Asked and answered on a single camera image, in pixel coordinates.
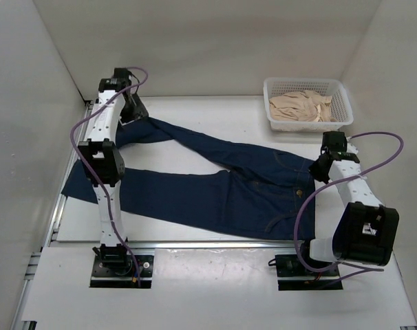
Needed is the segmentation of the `dark blue denim trousers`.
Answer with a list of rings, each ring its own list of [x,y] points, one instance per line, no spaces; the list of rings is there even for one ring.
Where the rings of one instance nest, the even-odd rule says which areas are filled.
[[[315,236],[315,190],[304,157],[220,140],[154,118],[129,123],[117,147],[175,140],[222,167],[210,175],[128,168],[121,208],[154,219],[263,240]]]

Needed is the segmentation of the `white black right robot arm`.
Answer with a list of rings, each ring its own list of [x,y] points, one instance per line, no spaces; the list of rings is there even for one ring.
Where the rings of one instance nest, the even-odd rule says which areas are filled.
[[[314,191],[302,203],[295,220],[293,240],[297,266],[307,275],[322,273],[338,264],[373,272],[373,265],[386,266],[392,256],[399,214],[375,197],[365,175],[386,165],[391,159],[361,170],[360,161],[353,153],[324,151],[309,167],[312,177],[325,185]],[[298,245],[298,231],[303,212],[318,193],[336,186],[345,210],[331,237],[313,239],[307,252]]]

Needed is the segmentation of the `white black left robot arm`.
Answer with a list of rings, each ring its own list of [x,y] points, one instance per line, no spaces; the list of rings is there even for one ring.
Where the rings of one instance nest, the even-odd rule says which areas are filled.
[[[148,116],[140,100],[131,93],[129,71],[104,78],[98,88],[98,108],[91,114],[92,129],[76,146],[85,174],[90,180],[100,217],[100,247],[96,253],[103,267],[117,276],[137,277],[139,264],[130,251],[122,224],[120,185],[125,163],[116,146],[118,127]]]

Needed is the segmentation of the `beige folded cloth in basket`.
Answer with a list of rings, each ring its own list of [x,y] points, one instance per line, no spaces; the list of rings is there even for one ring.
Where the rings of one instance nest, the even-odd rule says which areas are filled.
[[[315,91],[294,91],[269,100],[270,116],[278,121],[336,122],[331,113],[332,96]]]

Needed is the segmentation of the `white plastic perforated basket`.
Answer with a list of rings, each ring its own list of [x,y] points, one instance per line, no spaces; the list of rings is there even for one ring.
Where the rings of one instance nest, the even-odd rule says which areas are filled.
[[[273,131],[336,131],[354,121],[343,84],[324,78],[267,78],[264,107]]]

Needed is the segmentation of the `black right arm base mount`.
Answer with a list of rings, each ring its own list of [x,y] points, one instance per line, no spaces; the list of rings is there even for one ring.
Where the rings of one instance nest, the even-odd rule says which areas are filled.
[[[269,260],[268,266],[276,271],[280,292],[343,289],[342,283],[338,281],[340,273],[336,267],[323,273],[314,273],[306,269],[295,254],[277,254]]]

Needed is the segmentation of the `aluminium table edge rail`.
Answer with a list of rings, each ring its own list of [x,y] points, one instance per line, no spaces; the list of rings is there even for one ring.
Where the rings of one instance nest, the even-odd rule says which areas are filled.
[[[295,253],[294,243],[291,241],[132,241],[128,243],[133,250],[225,250],[225,249],[274,249]]]

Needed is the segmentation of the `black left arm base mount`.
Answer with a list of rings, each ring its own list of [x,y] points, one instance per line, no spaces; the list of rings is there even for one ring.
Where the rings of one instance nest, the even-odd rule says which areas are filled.
[[[124,247],[93,247],[89,286],[91,288],[150,289],[153,278],[154,255],[135,255],[135,265]]]

